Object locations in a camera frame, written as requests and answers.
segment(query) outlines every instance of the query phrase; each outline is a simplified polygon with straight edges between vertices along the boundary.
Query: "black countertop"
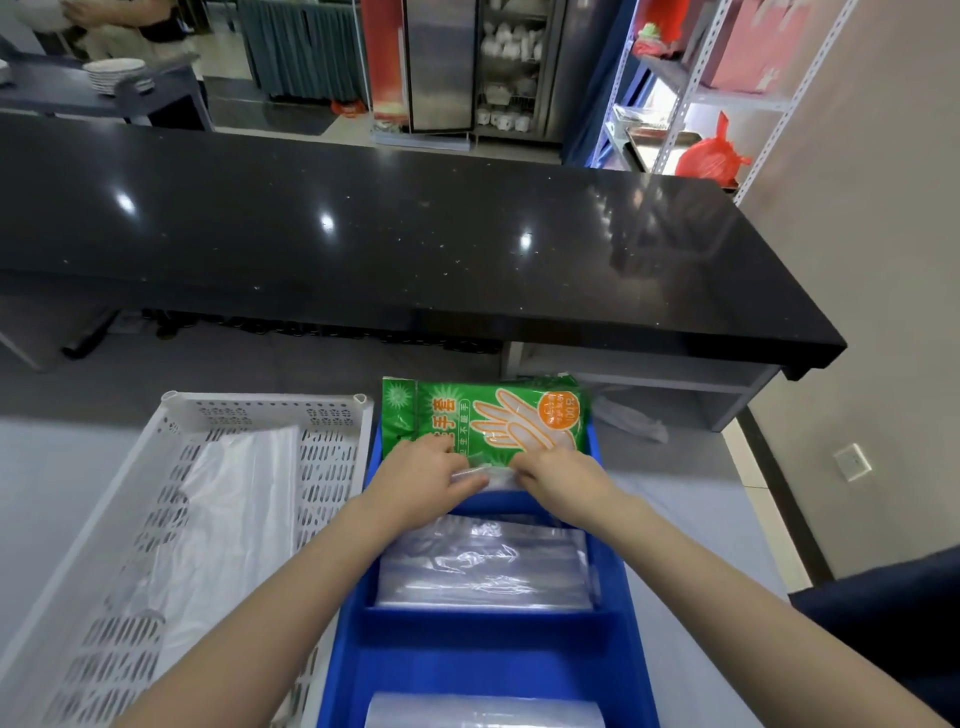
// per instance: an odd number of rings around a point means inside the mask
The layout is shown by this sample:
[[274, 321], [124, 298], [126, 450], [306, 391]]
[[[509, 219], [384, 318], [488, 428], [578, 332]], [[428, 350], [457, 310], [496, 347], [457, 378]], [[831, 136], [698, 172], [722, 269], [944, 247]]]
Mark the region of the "black countertop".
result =
[[0, 285], [825, 367], [840, 334], [712, 182], [0, 114]]

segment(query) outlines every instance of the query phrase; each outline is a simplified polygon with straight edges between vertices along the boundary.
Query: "wall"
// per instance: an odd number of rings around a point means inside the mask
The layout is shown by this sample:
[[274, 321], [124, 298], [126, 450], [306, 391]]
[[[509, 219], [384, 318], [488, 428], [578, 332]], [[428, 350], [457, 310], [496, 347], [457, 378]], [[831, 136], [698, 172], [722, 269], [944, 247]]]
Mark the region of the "wall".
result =
[[43, 53], [33, 31], [13, 16], [13, 2], [14, 0], [0, 0], [0, 36], [21, 51]]
[[[958, 27], [860, 2], [743, 205], [850, 344], [752, 405], [837, 575], [960, 543]], [[851, 442], [874, 472], [847, 483]]]

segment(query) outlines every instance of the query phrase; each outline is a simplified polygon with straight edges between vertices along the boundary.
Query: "white plastic basket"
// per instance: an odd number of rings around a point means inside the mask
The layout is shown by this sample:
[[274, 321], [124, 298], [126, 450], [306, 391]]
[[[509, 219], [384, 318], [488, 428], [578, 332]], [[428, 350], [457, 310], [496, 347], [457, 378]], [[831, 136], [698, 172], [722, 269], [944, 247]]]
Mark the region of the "white plastic basket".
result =
[[[163, 621], [116, 616], [107, 595], [133, 558], [185, 523], [179, 484], [207, 443], [231, 432], [303, 428], [291, 524], [300, 548], [360, 492], [372, 415], [364, 395], [165, 394], [0, 657], [0, 725], [110, 725], [150, 685]], [[291, 692], [288, 725], [316, 724], [335, 627], [336, 620]]]

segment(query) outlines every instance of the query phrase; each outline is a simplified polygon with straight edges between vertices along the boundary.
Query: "electrical outlet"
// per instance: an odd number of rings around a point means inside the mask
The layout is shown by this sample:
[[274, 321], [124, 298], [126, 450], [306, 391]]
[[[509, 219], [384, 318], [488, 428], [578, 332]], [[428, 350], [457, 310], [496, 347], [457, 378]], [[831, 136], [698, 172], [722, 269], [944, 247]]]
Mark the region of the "electrical outlet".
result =
[[847, 478], [848, 483], [854, 482], [858, 477], [863, 477], [873, 470], [857, 443], [838, 450], [833, 454], [833, 459], [837, 461], [840, 472]]

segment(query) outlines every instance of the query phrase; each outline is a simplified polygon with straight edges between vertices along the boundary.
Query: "gray curtain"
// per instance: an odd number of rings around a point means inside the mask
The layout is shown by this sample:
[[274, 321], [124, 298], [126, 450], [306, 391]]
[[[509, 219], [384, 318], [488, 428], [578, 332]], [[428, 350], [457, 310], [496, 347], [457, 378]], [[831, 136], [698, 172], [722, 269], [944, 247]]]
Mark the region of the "gray curtain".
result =
[[349, 3], [238, 0], [237, 10], [253, 79], [270, 96], [370, 106]]

